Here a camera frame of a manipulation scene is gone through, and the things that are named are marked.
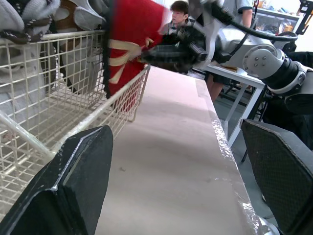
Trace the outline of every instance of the table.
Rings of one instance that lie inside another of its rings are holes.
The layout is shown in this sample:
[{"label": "table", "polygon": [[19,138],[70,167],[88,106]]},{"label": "table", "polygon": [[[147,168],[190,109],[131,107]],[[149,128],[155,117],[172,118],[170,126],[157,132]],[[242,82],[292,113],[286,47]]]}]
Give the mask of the table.
[{"label": "table", "polygon": [[114,142],[96,235],[261,235],[203,80],[151,68]]},{"label": "table", "polygon": [[231,133],[231,135],[229,137],[228,144],[230,146],[232,146],[234,144],[236,138],[239,135],[241,120],[245,119],[245,118],[247,118],[249,116],[249,114],[250,114],[251,110],[253,109],[255,103],[257,102],[260,94],[262,93],[262,90],[263,90],[265,84],[261,80],[255,78],[255,77],[247,75],[247,73],[244,70],[242,70],[242,69],[238,69],[237,72],[234,72],[234,71],[230,71],[230,70],[218,67],[218,66],[209,65],[204,70],[208,71],[208,72],[211,72],[211,73],[215,73],[217,75],[221,75],[221,76],[233,79],[235,81],[238,81],[238,82],[242,83],[242,85],[243,85],[242,88],[239,91],[239,94],[238,94],[234,104],[232,105],[232,107],[231,107],[231,109],[230,109],[230,111],[229,111],[229,113],[227,115],[226,120],[225,120],[225,126],[226,126],[225,133],[226,133],[226,136],[228,136],[228,134],[227,134],[227,124],[228,124],[229,120],[231,119],[232,115],[234,114],[234,112],[236,110],[236,107],[238,106],[239,101],[243,97],[246,88],[248,86],[252,86],[252,87],[256,88],[255,91],[253,92],[252,97],[251,97],[249,103],[247,104],[247,106],[246,106],[242,116],[238,120],[238,122],[237,122],[237,124],[235,126],[235,129],[233,130],[233,132]]}]

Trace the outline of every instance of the metal frame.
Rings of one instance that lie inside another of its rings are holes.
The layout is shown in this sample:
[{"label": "metal frame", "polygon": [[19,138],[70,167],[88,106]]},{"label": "metal frame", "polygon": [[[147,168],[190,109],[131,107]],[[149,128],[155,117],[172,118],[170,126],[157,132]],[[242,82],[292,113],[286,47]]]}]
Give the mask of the metal frame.
[{"label": "metal frame", "polygon": [[232,105],[232,107],[231,107],[231,109],[227,115],[227,118],[224,122],[224,132],[225,132],[225,135],[227,137],[228,137],[228,122],[230,121],[231,117],[233,116],[233,114],[236,110],[236,107],[238,106],[238,103],[241,100],[241,98],[245,92],[246,87],[252,86],[252,87],[256,88],[254,93],[252,94],[252,97],[251,97],[249,103],[247,104],[243,114],[239,118],[235,129],[233,130],[233,132],[231,133],[231,135],[228,139],[229,146],[232,146],[233,143],[235,142],[236,138],[238,137],[239,133],[240,133],[241,119],[245,119],[249,116],[249,114],[250,114],[251,110],[253,109],[255,103],[257,102],[260,94],[262,93],[262,90],[263,90],[265,84],[261,80],[247,75],[241,69],[238,69],[238,72],[233,72],[233,71],[230,71],[230,70],[218,67],[218,66],[209,65],[204,70],[211,72],[211,73],[214,73],[214,74],[217,74],[217,75],[221,75],[221,76],[233,79],[235,81],[238,81],[238,82],[244,84],[243,87],[240,89],[239,94],[238,94],[235,102],[233,103],[233,105]]},{"label": "metal frame", "polygon": [[106,99],[103,38],[60,33],[22,46],[0,39],[0,221],[67,138],[101,125],[116,138],[134,121],[150,66]]}]

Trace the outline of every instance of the hair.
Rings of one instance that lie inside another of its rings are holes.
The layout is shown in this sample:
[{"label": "hair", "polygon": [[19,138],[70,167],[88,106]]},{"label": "hair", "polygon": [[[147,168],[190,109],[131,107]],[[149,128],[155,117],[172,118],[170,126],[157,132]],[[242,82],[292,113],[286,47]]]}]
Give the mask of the hair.
[{"label": "hair", "polygon": [[183,12],[186,15],[188,14],[188,3],[185,1],[176,1],[172,4],[171,11]]}]

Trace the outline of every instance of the black lace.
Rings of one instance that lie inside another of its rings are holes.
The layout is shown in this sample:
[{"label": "black lace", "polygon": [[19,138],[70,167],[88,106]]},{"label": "black lace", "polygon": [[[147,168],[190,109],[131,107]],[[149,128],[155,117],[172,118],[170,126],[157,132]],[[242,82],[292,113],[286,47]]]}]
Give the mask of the black lace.
[{"label": "black lace", "polygon": [[[47,5],[51,3],[52,0],[46,0]],[[14,9],[21,16],[29,0],[8,0],[8,2],[14,7]],[[50,25],[53,21],[53,16],[50,15],[48,18],[36,20],[25,20],[23,32],[17,32],[14,30],[4,30],[0,32],[0,36],[6,38],[16,44],[27,44],[41,41],[44,33],[41,31],[38,34],[32,34],[32,29],[34,27],[43,27]]]}]

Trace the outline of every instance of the gray shirt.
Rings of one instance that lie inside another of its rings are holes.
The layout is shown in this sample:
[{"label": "gray shirt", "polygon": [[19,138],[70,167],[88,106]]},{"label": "gray shirt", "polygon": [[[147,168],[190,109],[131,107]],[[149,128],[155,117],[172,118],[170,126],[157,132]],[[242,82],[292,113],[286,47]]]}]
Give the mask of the gray shirt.
[{"label": "gray shirt", "polygon": [[243,22],[243,10],[253,9],[254,0],[224,0],[223,7],[235,17],[238,23]]}]

